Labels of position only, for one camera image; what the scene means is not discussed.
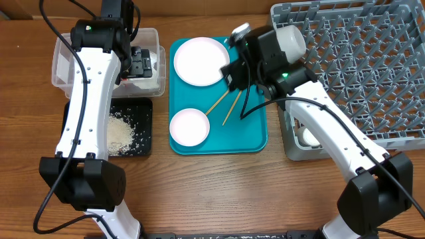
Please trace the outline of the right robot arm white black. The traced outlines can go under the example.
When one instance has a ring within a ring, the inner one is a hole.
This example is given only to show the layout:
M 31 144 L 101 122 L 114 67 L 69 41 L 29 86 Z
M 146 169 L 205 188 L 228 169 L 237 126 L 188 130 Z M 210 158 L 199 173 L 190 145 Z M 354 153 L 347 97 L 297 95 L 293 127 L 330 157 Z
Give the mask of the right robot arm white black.
M 243 24 L 227 43 L 238 58 L 221 68 L 229 90 L 257 86 L 268 103 L 300 121 L 338 166 L 346 187 L 339 214 L 316 238 L 376 238 L 383 224 L 415 205 L 413 165 L 403 153 L 391 155 L 367 137 L 333 102 L 307 67 L 300 30 Z

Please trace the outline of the white paper cup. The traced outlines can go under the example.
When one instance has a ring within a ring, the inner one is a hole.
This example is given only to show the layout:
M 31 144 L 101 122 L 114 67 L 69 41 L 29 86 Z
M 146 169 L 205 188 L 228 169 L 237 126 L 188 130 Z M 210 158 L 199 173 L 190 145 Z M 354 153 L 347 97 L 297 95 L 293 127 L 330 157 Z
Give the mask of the white paper cup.
M 305 126 L 302 126 L 297 129 L 296 135 L 299 141 L 299 144 L 307 147 L 319 147 L 321 144 L 320 142 L 314 137 L 314 135 L 306 128 Z

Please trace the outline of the rice food scraps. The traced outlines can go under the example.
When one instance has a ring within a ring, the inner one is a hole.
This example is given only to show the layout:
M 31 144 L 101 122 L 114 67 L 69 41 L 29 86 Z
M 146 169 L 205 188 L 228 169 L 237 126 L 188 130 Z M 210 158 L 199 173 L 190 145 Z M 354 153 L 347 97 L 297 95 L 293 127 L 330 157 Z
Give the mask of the rice food scraps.
M 143 152 L 143 138 L 131 126 L 129 118 L 119 118 L 110 114 L 107 130 L 107 148 L 109 156 L 133 156 Z

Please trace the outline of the large white pink plate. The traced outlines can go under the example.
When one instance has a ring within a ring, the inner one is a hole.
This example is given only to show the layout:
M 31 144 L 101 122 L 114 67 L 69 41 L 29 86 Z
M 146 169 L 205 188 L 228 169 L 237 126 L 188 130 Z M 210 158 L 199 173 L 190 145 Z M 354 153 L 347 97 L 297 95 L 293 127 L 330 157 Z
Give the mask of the large white pink plate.
M 223 78 L 221 68 L 230 63 L 224 45 L 207 37 L 185 41 L 176 51 L 174 69 L 184 82 L 192 86 L 211 86 Z

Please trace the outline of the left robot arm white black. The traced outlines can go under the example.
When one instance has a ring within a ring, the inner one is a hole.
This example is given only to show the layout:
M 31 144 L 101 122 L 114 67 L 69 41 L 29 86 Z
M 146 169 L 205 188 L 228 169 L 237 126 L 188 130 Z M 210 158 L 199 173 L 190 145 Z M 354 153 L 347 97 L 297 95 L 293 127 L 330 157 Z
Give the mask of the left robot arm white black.
M 131 42 L 140 22 L 132 1 L 104 1 L 101 13 L 79 20 L 63 40 L 72 54 L 72 95 L 53 157 L 39 173 L 48 195 L 91 218 L 105 238 L 145 238 L 124 201 L 125 171 L 109 162 L 107 130 L 114 86 L 132 64 Z

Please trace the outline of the wooden chopstick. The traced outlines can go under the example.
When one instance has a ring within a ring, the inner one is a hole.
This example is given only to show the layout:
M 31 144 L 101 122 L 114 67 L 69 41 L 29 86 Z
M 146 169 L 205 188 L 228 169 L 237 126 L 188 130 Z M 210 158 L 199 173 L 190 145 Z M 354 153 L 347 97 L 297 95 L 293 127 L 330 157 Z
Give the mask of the wooden chopstick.
M 205 113 L 205 115 L 209 115 L 216 107 L 217 105 L 227 96 L 227 94 L 230 92 L 230 90 L 227 90 Z
M 227 115 L 226 115 L 226 117 L 225 117 L 225 119 L 224 119 L 223 123 L 222 123 L 222 126 L 224 126 L 224 125 L 225 125 L 225 123 L 228 121 L 228 119 L 229 119 L 229 117 L 230 117 L 231 113 L 233 112 L 233 109 L 234 109 L 235 105 L 237 104 L 237 102 L 238 102 L 238 100 L 239 100 L 239 98 L 240 98 L 241 94 L 242 94 L 242 91 L 239 91 L 239 93 L 238 93 L 238 94 L 237 94 L 237 96 L 235 97 L 235 99 L 234 99 L 234 101 L 233 101 L 233 103 L 232 103 L 232 105 L 231 105 L 231 107 L 230 107 L 230 109 L 229 109 L 229 111 L 228 111 L 228 113 L 227 113 Z

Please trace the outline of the grey green ceramic bowl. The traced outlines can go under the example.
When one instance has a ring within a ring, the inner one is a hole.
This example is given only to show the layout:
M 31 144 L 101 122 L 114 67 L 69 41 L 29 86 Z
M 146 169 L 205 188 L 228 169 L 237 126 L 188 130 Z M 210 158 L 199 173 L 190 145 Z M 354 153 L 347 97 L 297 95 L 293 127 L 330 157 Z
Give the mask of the grey green ceramic bowl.
M 305 54 L 305 40 L 297 27 L 288 25 L 278 28 L 276 29 L 276 36 L 280 49 L 285 53 L 290 64 L 295 63 Z

